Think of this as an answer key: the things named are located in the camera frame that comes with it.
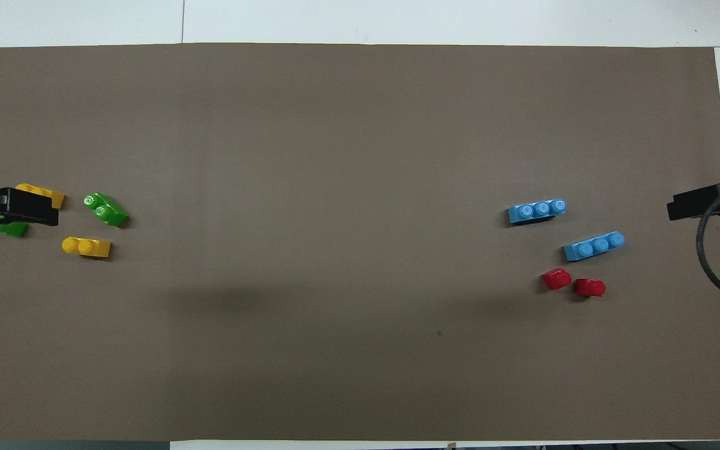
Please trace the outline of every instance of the toy building block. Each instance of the toy building block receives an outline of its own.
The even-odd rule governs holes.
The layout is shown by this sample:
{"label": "toy building block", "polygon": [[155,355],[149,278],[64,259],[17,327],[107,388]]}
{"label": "toy building block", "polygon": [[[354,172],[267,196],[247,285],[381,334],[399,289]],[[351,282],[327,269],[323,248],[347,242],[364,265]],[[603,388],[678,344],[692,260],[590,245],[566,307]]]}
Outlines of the toy building block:
{"label": "toy building block", "polygon": [[49,197],[50,199],[52,199],[52,208],[54,209],[60,209],[60,207],[63,205],[63,199],[65,199],[66,197],[63,192],[50,191],[49,189],[33,186],[25,182],[17,185],[15,188],[18,191],[27,191],[32,192],[33,194],[38,194],[38,196]]}
{"label": "toy building block", "polygon": [[82,202],[94,210],[94,214],[102,219],[102,222],[114,227],[121,225],[129,217],[113,199],[98,192],[85,196]]}
{"label": "toy building block", "polygon": [[62,240],[62,248],[65,253],[82,254],[82,256],[96,256],[106,258],[109,256],[109,241],[99,239],[85,239],[67,237]]}
{"label": "toy building block", "polygon": [[541,278],[543,278],[543,282],[546,283],[546,287],[551,291],[571,284],[571,274],[562,267],[552,269],[547,273],[542,274]]}
{"label": "toy building block", "polygon": [[5,236],[21,237],[25,230],[25,222],[0,223],[0,233],[5,234]]}
{"label": "toy building block", "polygon": [[544,222],[554,216],[566,213],[566,202],[563,199],[546,200],[545,202],[524,203],[507,209],[511,225]]}
{"label": "toy building block", "polygon": [[600,279],[581,278],[574,282],[577,293],[586,297],[601,297],[606,290],[605,282]]}
{"label": "toy building block", "polygon": [[595,238],[585,239],[584,241],[572,243],[571,245],[565,245],[563,246],[563,251],[566,252],[566,259],[569,261],[578,261],[594,256],[595,254],[601,254],[614,248],[619,248],[622,245],[624,245],[624,235],[618,231],[613,231],[612,233],[602,234],[602,236],[596,236]]}

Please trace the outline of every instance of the red building block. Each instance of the red building block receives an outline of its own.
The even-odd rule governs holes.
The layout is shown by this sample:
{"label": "red building block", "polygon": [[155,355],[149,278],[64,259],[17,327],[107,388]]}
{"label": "red building block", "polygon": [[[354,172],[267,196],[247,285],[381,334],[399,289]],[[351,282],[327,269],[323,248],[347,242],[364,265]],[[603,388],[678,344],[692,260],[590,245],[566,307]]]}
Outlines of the red building block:
{"label": "red building block", "polygon": [[601,297],[605,293],[605,282],[600,279],[581,278],[576,282],[577,293],[580,296]]}
{"label": "red building block", "polygon": [[571,274],[562,267],[552,269],[542,274],[541,278],[543,278],[543,282],[546,283],[546,287],[552,291],[571,284]]}

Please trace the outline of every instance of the yellow stud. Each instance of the yellow stud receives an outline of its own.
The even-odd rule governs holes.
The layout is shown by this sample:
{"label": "yellow stud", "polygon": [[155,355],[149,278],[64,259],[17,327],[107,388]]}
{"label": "yellow stud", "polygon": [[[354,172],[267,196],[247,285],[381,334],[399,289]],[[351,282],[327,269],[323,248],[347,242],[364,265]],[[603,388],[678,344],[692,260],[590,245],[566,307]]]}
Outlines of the yellow stud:
{"label": "yellow stud", "polygon": [[66,197],[66,195],[63,194],[63,192],[50,191],[49,189],[46,189],[45,187],[33,186],[33,185],[27,184],[25,182],[21,183],[20,185],[16,186],[15,188],[20,191],[32,192],[33,194],[38,194],[38,196],[44,196],[44,197],[51,198],[52,199],[52,208],[54,208],[54,209],[60,209],[60,207],[63,205],[63,199],[65,199],[65,197]]}
{"label": "yellow stud", "polygon": [[65,253],[106,258],[109,256],[109,245],[111,245],[109,241],[74,238],[69,236],[66,239],[63,239],[62,250],[65,251]]}

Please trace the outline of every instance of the black cable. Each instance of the black cable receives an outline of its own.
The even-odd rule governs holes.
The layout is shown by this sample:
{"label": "black cable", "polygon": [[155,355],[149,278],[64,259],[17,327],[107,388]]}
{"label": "black cable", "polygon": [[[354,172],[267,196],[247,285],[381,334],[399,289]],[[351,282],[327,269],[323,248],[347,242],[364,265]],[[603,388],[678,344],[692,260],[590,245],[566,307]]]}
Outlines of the black cable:
{"label": "black cable", "polygon": [[712,203],[707,207],[702,219],[699,220],[699,226],[696,229],[696,256],[699,258],[699,264],[702,266],[702,270],[705,271],[707,278],[715,284],[715,287],[720,289],[720,279],[713,273],[713,269],[709,267],[708,257],[705,256],[705,227],[708,225],[708,219],[713,215],[713,212],[720,206],[720,196],[715,197]]}

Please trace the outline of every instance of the green building block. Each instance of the green building block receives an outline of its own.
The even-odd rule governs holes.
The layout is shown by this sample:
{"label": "green building block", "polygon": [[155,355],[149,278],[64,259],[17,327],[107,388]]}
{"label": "green building block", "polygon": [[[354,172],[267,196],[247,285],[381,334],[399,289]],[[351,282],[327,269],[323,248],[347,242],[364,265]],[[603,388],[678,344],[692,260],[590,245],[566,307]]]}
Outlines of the green building block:
{"label": "green building block", "polygon": [[102,219],[102,222],[113,227],[121,225],[129,217],[113,199],[98,192],[85,196],[82,202],[86,207],[94,210],[94,214]]}
{"label": "green building block", "polygon": [[25,222],[0,223],[0,233],[6,236],[21,237],[26,230]]}

